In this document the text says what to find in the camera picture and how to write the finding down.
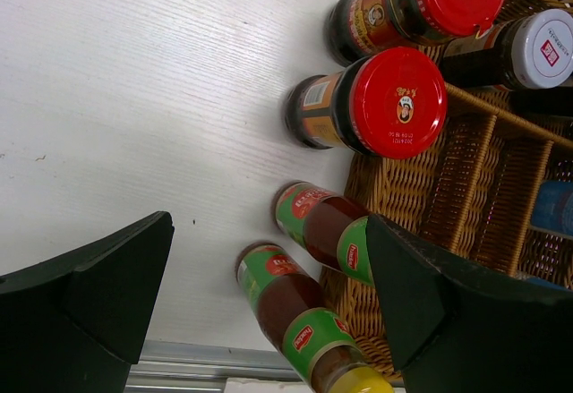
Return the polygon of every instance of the yellow bottle cap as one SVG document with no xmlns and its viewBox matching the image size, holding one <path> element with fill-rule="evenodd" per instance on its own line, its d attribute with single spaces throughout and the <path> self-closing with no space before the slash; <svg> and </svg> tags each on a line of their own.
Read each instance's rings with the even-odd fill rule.
<svg viewBox="0 0 573 393">
<path fill-rule="evenodd" d="M 364 366 L 345 373 L 329 393 L 392 393 L 394 389 L 374 369 Z"/>
</svg>

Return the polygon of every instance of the white lid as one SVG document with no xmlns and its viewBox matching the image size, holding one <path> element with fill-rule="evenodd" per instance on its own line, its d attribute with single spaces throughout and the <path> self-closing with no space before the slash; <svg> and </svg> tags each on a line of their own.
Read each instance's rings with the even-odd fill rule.
<svg viewBox="0 0 573 393">
<path fill-rule="evenodd" d="M 511 48 L 513 70 L 529 89 L 550 89 L 573 73 L 573 17 L 547 10 L 525 19 Z"/>
</svg>

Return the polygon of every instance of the face logo on lid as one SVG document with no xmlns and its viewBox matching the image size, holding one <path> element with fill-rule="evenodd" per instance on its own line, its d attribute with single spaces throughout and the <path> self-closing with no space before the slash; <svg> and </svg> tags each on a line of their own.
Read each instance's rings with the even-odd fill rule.
<svg viewBox="0 0 573 393">
<path fill-rule="evenodd" d="M 414 115 L 414 101 L 409 96 L 403 96 L 398 102 L 396 109 L 400 123 L 406 124 Z"/>
<path fill-rule="evenodd" d="M 380 26 L 384 23 L 384 8 L 380 4 L 375 4 L 368 10 L 367 21 L 371 26 Z"/>
</svg>

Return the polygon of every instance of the wicker basket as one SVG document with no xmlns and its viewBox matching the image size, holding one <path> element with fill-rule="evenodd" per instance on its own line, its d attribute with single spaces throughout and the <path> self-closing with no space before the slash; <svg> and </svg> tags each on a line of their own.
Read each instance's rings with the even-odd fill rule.
<svg viewBox="0 0 573 393">
<path fill-rule="evenodd" d="M 506 0 L 499 21 L 548 8 L 573 13 L 573 0 Z M 443 47 L 422 48 L 439 61 Z M 507 94 L 448 85 L 449 119 L 439 139 L 408 160 L 356 156 L 346 195 L 421 237 L 514 276 L 518 270 L 571 287 L 573 242 L 528 230 L 543 179 L 571 180 L 570 123 L 513 115 Z M 325 269 L 330 303 L 346 318 L 372 365 L 394 371 L 373 288 Z"/>
</svg>

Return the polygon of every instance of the glass jar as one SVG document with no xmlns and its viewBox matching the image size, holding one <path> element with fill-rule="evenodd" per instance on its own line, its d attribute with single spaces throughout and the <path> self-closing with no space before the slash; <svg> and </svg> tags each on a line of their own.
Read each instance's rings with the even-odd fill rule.
<svg viewBox="0 0 573 393">
<path fill-rule="evenodd" d="M 321 286 L 273 243 L 239 255 L 236 277 L 261 330 L 316 393 L 390 393 L 348 328 L 326 309 Z"/>
<path fill-rule="evenodd" d="M 285 123 L 307 147 L 411 158 L 430 147 L 447 112 L 436 65 L 413 48 L 397 47 L 316 75 L 286 97 Z"/>
<path fill-rule="evenodd" d="M 495 26 L 480 39 L 449 43 L 440 63 L 444 79 L 488 91 L 549 89 L 573 72 L 573 17 L 562 10 Z"/>
<path fill-rule="evenodd" d="M 319 263 L 374 286 L 366 247 L 369 211 L 310 183 L 288 184 L 272 204 L 280 229 Z"/>
<path fill-rule="evenodd" d="M 329 51 L 347 65 L 381 50 L 443 44 L 488 30 L 503 0 L 340 0 L 325 24 Z"/>
</svg>

